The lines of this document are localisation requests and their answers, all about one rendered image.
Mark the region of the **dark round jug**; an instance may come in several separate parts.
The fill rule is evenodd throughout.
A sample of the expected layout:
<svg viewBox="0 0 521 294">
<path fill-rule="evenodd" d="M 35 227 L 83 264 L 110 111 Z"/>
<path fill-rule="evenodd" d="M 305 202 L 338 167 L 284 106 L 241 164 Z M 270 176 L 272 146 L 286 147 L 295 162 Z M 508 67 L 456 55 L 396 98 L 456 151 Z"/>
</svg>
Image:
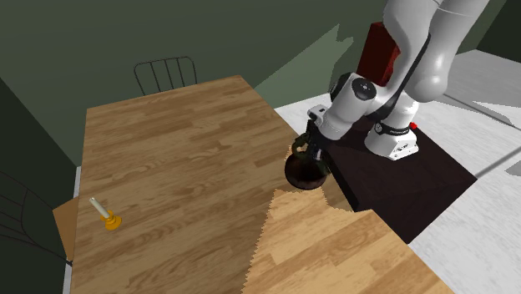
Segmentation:
<svg viewBox="0 0 521 294">
<path fill-rule="evenodd" d="M 291 155 L 286 159 L 284 171 L 287 181 L 301 190 L 322 186 L 330 174 L 323 150 L 308 133 L 301 134 L 291 145 Z"/>
</svg>

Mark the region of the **wooden table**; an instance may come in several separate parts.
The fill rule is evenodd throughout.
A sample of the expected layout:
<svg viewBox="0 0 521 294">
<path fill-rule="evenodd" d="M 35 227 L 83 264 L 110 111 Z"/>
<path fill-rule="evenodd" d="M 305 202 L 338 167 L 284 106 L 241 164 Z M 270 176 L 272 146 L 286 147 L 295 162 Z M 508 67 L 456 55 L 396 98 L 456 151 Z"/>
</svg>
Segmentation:
<svg viewBox="0 0 521 294">
<path fill-rule="evenodd" d="M 291 186 L 295 137 L 240 76 L 89 109 L 71 294 L 452 294 L 334 179 Z"/>
</svg>

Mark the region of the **dark red box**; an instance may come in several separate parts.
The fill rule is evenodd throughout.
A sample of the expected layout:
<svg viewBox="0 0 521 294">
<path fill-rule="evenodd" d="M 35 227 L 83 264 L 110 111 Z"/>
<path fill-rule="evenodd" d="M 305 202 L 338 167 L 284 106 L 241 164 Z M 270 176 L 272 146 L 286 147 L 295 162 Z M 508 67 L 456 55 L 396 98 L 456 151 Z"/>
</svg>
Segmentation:
<svg viewBox="0 0 521 294">
<path fill-rule="evenodd" d="M 383 22 L 372 23 L 362 50 L 356 73 L 379 86 L 386 86 L 400 49 Z"/>
</svg>

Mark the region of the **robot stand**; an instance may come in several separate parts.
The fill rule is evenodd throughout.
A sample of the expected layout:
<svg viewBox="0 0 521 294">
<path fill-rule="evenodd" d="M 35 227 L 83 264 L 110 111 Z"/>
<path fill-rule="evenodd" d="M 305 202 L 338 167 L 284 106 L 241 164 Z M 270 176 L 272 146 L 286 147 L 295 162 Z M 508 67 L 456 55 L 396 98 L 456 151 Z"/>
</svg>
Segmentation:
<svg viewBox="0 0 521 294">
<path fill-rule="evenodd" d="M 330 171 L 354 211 L 374 210 L 405 243 L 413 241 L 476 177 L 421 129 L 419 151 L 400 160 L 364 145 L 372 122 L 362 118 L 326 149 Z"/>
</svg>

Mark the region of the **yellow candlestick with white candle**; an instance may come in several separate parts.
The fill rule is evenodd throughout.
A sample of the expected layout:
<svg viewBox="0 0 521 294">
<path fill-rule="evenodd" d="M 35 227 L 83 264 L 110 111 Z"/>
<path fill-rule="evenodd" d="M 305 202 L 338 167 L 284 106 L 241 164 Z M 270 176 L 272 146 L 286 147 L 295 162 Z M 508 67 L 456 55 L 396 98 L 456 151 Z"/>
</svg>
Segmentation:
<svg viewBox="0 0 521 294">
<path fill-rule="evenodd" d="M 111 210 L 106 209 L 95 198 L 91 197 L 89 202 L 99 212 L 100 219 L 104 222 L 104 226 L 108 231 L 114 231 L 122 224 L 122 218 L 119 215 L 115 215 Z"/>
</svg>

